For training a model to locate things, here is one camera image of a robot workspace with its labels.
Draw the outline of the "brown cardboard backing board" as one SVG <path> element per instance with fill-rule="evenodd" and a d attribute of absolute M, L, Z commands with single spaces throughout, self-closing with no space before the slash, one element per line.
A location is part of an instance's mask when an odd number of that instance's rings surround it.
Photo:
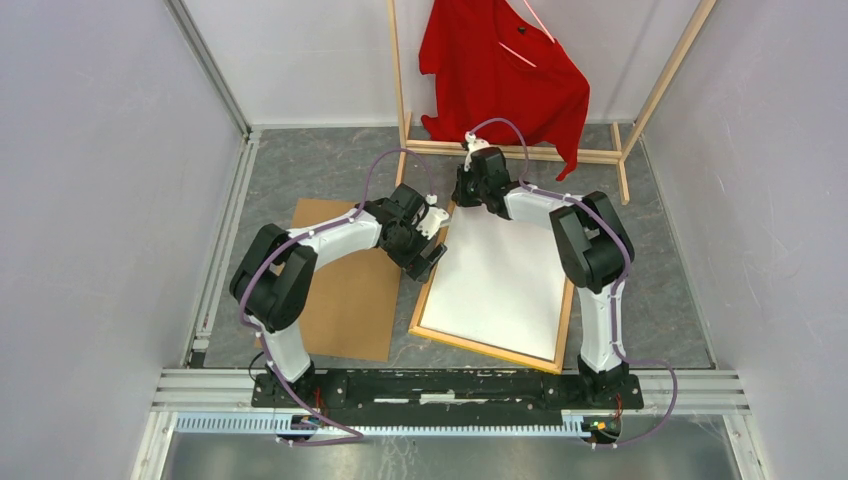
<path fill-rule="evenodd" d="M 330 220 L 351 208 L 340 202 L 301 200 L 293 229 Z M 400 271 L 387 259 L 378 259 L 373 250 L 348 255 L 314 274 L 298 319 L 310 358 L 318 353 L 387 359 Z"/>

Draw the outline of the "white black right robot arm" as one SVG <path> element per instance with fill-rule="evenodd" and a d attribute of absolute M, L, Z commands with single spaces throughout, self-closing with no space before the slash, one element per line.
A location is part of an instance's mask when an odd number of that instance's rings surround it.
<path fill-rule="evenodd" d="M 469 147 L 457 169 L 453 200 L 502 219 L 549 229 L 567 280 L 578 294 L 582 343 L 577 392 L 602 408 L 624 387 L 629 365 L 621 341 L 621 297 L 634 249 L 608 196 L 555 193 L 514 180 L 501 149 Z"/>

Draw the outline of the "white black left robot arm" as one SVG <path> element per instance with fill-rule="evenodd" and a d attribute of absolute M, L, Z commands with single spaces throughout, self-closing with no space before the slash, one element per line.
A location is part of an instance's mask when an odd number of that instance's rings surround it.
<path fill-rule="evenodd" d="M 409 278 L 425 282 L 447 248 L 437 235 L 450 220 L 436 196 L 402 184 L 387 198 L 365 200 L 307 227 L 263 226 L 233 275 L 229 291 L 241 322 L 252 328 L 278 378 L 275 392 L 290 407 L 306 405 L 314 381 L 298 319 L 314 274 L 359 251 L 382 250 Z"/>

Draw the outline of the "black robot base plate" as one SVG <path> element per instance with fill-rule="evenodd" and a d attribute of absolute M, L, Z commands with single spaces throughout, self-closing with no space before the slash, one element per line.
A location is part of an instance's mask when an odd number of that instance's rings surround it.
<path fill-rule="evenodd" d="M 327 369 L 293 385 L 312 408 L 350 427 L 557 426 L 564 411 L 638 410 L 636 376 L 596 392 L 576 374 L 531 369 Z"/>

